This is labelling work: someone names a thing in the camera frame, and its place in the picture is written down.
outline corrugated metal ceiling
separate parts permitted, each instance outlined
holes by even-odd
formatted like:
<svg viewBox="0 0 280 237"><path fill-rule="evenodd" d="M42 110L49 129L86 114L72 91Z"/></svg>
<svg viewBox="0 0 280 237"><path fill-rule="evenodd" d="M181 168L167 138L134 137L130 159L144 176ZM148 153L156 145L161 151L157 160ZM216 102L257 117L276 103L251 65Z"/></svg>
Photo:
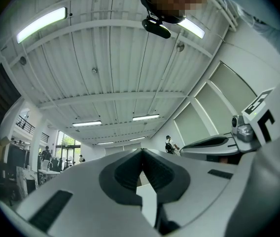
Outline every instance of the corrugated metal ceiling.
<svg viewBox="0 0 280 237"><path fill-rule="evenodd" d="M67 19L17 44L19 30L63 6L68 9ZM205 30L203 39L175 25L168 25L173 32L170 39L149 34L141 27L145 17L140 0L16 0L2 17L0 46L20 86L36 105L93 94L158 90L156 98L116 96L110 101L53 103L52 108L42 110L57 127L76 133L82 141L97 143L111 136L124 141L132 134L154 133L162 124L135 125L133 116L169 118L183 98L161 98L159 92L187 95L228 27L211 3L189 11L189 18ZM185 48L178 52L176 45L183 39ZM25 66L18 62L21 56L28 58ZM71 124L78 120L123 125L77 132Z"/></svg>

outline doorway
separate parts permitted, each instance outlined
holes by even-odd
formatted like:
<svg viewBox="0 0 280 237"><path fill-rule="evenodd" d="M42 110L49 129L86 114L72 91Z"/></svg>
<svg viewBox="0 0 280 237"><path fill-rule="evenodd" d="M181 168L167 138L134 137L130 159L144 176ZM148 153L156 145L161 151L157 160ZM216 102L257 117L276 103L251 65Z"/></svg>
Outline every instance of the doorway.
<svg viewBox="0 0 280 237"><path fill-rule="evenodd" d="M61 154L64 166L65 167L70 167L74 165L74 148L62 148L62 154Z"/></svg>

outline railing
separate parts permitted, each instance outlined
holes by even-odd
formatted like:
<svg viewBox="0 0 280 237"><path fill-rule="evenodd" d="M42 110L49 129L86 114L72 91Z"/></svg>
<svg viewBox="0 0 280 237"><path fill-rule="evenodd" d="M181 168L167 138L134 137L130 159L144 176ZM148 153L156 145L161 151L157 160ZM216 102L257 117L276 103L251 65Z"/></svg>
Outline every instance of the railing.
<svg viewBox="0 0 280 237"><path fill-rule="evenodd" d="M45 133L41 133L40 139L46 143L48 143L49 136Z"/></svg>
<svg viewBox="0 0 280 237"><path fill-rule="evenodd" d="M35 127L32 126L31 124L29 124L25 119L23 119L21 116L19 116L17 118L17 121L16 121L16 125L18 127L20 127L21 129L23 129L24 131L26 131L27 133L31 134L31 135L34 135L34 132L35 132ZM41 137L40 139L46 143L48 143L48 139L49 139L49 136L45 133L42 133L41 134Z"/></svg>

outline fluorescent light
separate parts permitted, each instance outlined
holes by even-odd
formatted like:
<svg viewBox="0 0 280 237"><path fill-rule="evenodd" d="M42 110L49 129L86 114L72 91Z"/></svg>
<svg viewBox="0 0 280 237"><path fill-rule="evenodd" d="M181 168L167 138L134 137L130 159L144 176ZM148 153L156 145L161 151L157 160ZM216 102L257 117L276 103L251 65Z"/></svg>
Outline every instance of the fluorescent light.
<svg viewBox="0 0 280 237"><path fill-rule="evenodd" d="M113 144L113 142L103 142L103 143L97 143L97 145L106 145L106 144Z"/></svg>
<svg viewBox="0 0 280 237"><path fill-rule="evenodd" d="M159 116L160 116L160 114L147 115L147 116L142 116L142 117L134 117L133 121L144 120L144 119L155 119L155 118L158 118Z"/></svg>
<svg viewBox="0 0 280 237"><path fill-rule="evenodd" d="M21 43L24 39L37 32L41 28L66 17L67 9L65 7L62 7L42 16L41 18L38 18L36 21L32 22L30 25L28 25L18 33L18 35L16 36L17 43Z"/></svg>
<svg viewBox="0 0 280 237"><path fill-rule="evenodd" d="M187 30L191 31L192 33L196 34L199 38L203 38L205 35L205 31L195 25L193 22L189 21L187 18L185 18L183 21L178 23L178 25L182 26L183 28L186 28Z"/></svg>
<svg viewBox="0 0 280 237"><path fill-rule="evenodd" d="M137 138L137 139L131 139L129 141L134 141L134 140L141 140L141 139L144 139L145 137L140 137L140 138Z"/></svg>
<svg viewBox="0 0 280 237"><path fill-rule="evenodd" d="M88 126L88 125L96 125L102 124L100 121L91 121L91 122L80 122L80 123L73 123L73 126Z"/></svg>

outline black label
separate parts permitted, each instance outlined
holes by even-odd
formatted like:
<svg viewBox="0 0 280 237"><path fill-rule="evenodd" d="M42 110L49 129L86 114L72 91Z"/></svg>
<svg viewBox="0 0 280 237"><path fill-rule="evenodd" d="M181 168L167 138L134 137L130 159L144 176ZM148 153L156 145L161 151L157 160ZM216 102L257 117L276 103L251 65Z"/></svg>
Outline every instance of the black label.
<svg viewBox="0 0 280 237"><path fill-rule="evenodd" d="M271 141L272 139L270 138L270 134L268 132L268 129L266 127L266 122L270 120L271 124L275 122L273 115L269 110L260 118L260 120L257 122L259 125L259 128L262 131L262 134L264 136L264 139L266 142Z"/></svg>
<svg viewBox="0 0 280 237"><path fill-rule="evenodd" d="M245 110L247 114L251 114L255 109L265 100L265 98L272 92L272 89L263 91L249 107Z"/></svg>

